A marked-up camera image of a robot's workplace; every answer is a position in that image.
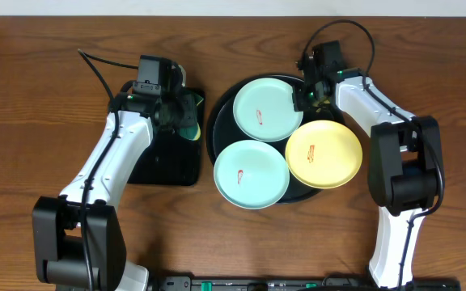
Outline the yellow plate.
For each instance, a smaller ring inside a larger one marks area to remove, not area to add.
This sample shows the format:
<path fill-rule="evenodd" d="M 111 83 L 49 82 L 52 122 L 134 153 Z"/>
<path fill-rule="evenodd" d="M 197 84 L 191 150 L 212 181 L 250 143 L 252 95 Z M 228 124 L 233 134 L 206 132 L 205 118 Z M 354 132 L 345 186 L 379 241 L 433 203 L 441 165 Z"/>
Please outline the yellow plate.
<path fill-rule="evenodd" d="M 315 120 L 300 126 L 285 149 L 290 173 L 301 183 L 320 189 L 348 183 L 362 165 L 362 146 L 343 124 Z"/>

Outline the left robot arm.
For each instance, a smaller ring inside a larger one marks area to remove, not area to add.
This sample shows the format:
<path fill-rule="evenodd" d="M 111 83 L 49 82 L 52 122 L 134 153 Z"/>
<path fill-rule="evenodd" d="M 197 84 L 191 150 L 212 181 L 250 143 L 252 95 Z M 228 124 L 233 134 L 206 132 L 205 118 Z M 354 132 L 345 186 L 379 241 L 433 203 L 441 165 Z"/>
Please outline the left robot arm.
<path fill-rule="evenodd" d="M 148 270 L 127 260 L 117 210 L 129 183 L 191 186 L 201 168 L 205 92 L 128 81 L 110 102 L 105 129 L 83 168 L 32 210 L 39 281 L 58 290 L 146 290 Z"/>

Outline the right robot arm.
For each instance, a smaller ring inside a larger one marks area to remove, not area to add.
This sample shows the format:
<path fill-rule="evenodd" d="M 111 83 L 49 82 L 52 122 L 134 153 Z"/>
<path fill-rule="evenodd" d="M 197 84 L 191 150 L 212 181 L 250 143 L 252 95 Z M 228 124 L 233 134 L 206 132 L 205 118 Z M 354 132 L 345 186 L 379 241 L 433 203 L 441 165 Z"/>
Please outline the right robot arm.
<path fill-rule="evenodd" d="M 330 102 L 370 138 L 368 188 L 379 207 L 379 228 L 369 272 L 375 285 L 404 289 L 425 217 L 443 200 L 444 174 L 438 122 L 395 105 L 360 69 L 341 57 L 303 54 L 304 84 L 293 94 L 299 111 Z"/>

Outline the green yellow sponge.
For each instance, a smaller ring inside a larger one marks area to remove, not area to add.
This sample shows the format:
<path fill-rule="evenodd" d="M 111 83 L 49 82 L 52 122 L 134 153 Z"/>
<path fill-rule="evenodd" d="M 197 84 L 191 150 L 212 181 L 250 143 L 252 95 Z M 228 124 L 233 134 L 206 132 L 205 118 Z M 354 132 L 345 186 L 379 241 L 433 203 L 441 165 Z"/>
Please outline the green yellow sponge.
<path fill-rule="evenodd" d="M 204 98 L 198 93 L 187 91 L 184 96 L 184 106 L 185 119 L 190 120 L 191 124 L 180 126 L 177 132 L 184 139 L 197 141 L 201 137 Z"/>

